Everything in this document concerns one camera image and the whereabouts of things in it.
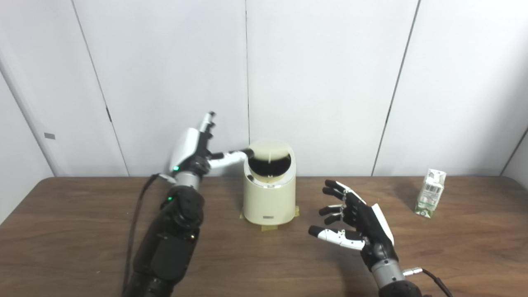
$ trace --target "table surface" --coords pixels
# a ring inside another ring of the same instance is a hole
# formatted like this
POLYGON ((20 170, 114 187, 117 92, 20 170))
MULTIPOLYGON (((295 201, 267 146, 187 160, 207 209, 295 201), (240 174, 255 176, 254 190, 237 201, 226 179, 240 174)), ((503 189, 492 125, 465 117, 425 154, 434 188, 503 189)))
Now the table surface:
MULTIPOLYGON (((336 178, 368 203, 379 203, 402 268, 421 266, 454 296, 526 296, 528 192, 500 177, 448 177, 432 219, 415 215, 417 177, 336 178)), ((174 296, 378 295, 358 252, 308 234, 319 208, 338 203, 321 193, 325 178, 298 178, 300 216, 278 230, 240 219, 240 178, 205 178, 200 241, 174 296)), ((0 295, 119 296, 126 242, 146 178, 50 178, 40 182, 0 226, 0 295)), ((168 190, 145 195, 136 247, 168 190)), ((336 227, 345 227, 337 223, 336 227)), ((410 278, 443 296, 425 275, 410 278)))

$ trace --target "robotic hand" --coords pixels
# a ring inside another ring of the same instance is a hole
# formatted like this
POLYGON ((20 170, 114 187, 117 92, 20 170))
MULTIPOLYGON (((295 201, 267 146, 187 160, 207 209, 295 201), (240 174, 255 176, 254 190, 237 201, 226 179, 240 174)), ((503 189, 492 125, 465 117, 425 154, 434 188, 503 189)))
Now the robotic hand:
MULTIPOLYGON (((253 155, 250 149, 212 154, 208 143, 215 125, 213 116, 213 112, 206 114, 199 130, 189 128, 176 143, 169 167, 171 174, 155 174, 143 188, 140 199, 157 176, 172 184, 136 253, 134 272, 124 287, 123 297, 172 294, 174 286, 185 276, 200 235, 204 199, 198 189, 202 177, 212 168, 235 164, 253 155)), ((125 273, 127 280, 128 266, 125 273)))
POLYGON ((319 210, 328 216, 330 225, 343 221, 356 231, 311 226, 308 233, 319 239, 361 251, 361 258, 374 276, 379 297, 425 297, 420 289, 406 280, 406 276, 422 272, 421 268, 402 271, 394 250, 394 237, 378 204, 366 205, 351 188, 332 180, 325 181, 323 193, 342 200, 342 205, 331 205, 319 210))

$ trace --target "robot finger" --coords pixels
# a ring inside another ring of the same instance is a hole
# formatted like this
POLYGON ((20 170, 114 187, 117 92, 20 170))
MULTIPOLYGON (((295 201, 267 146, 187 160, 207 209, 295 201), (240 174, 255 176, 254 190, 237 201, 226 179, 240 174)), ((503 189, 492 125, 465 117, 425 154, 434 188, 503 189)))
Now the robot finger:
POLYGON ((325 216, 329 214, 339 214, 343 211, 344 205, 343 204, 337 204, 337 205, 329 205, 327 207, 324 207, 319 210, 320 216, 325 216))
POLYGON ((346 248, 362 250, 365 246, 365 240, 363 239, 360 233, 355 231, 310 226, 308 233, 319 239, 346 248))
POLYGON ((361 199, 361 197, 356 192, 354 192, 354 190, 352 189, 345 190, 345 197, 347 200, 351 199, 354 202, 360 202, 360 203, 366 204, 365 200, 361 199))
POLYGON ((345 191, 345 189, 348 188, 344 184, 342 184, 340 182, 337 182, 335 180, 325 180, 325 186, 330 187, 332 189, 336 189, 337 191, 339 191, 341 193, 343 193, 345 191))
POLYGON ((336 189, 330 188, 330 187, 324 187, 323 188, 323 194, 334 196, 339 200, 343 200, 345 198, 345 195, 336 189))
POLYGON ((331 214, 324 220, 324 222, 325 222, 325 225, 330 225, 332 223, 339 222, 342 218, 343 218, 343 215, 341 213, 331 214))

